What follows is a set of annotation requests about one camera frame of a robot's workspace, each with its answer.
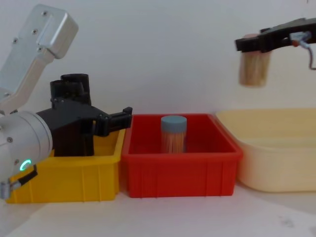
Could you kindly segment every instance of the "white robotic arm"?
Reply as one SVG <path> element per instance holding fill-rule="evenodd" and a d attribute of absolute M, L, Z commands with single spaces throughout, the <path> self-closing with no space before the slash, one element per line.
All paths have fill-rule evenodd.
<path fill-rule="evenodd" d="M 45 121 L 32 112 L 10 114 L 29 99 L 45 66 L 54 58 L 63 58 L 78 25 L 64 10 L 37 5 L 19 36 L 12 41 L 12 51 L 0 71 L 0 198 L 9 198 L 9 178 L 28 166 L 47 158 L 52 150 L 52 136 Z"/>

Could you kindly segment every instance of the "green indicator light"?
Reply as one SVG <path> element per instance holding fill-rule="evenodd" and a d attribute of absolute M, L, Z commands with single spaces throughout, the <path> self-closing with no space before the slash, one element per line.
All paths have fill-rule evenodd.
<path fill-rule="evenodd" d="M 25 170 L 31 163 L 30 159 L 25 160 L 20 166 L 20 171 Z"/>

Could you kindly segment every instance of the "cream plastic tub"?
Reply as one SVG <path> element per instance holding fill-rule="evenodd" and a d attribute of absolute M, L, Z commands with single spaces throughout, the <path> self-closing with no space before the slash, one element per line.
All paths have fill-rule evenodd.
<path fill-rule="evenodd" d="M 265 192 L 316 191 L 316 109 L 216 114 L 243 149 L 237 177 Z"/>

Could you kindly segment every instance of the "red plastic bin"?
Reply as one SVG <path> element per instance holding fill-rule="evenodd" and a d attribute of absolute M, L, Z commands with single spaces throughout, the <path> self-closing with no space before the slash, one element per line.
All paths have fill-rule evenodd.
<path fill-rule="evenodd" d="M 134 115 L 122 167 L 131 198 L 230 196 L 241 149 L 213 116 L 187 114 L 187 152 L 161 153 L 160 119 Z"/>

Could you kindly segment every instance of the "white wall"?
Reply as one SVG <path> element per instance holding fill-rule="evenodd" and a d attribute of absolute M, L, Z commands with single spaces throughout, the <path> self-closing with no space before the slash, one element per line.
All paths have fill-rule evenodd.
<path fill-rule="evenodd" d="M 237 82 L 234 45 L 262 28 L 316 17 L 316 0 L 1 0 L 0 65 L 37 3 L 68 10 L 79 33 L 24 109 L 48 108 L 49 82 L 68 73 L 89 74 L 93 104 L 109 113 L 316 106 L 305 50 L 274 51 L 268 85 L 247 89 Z"/>

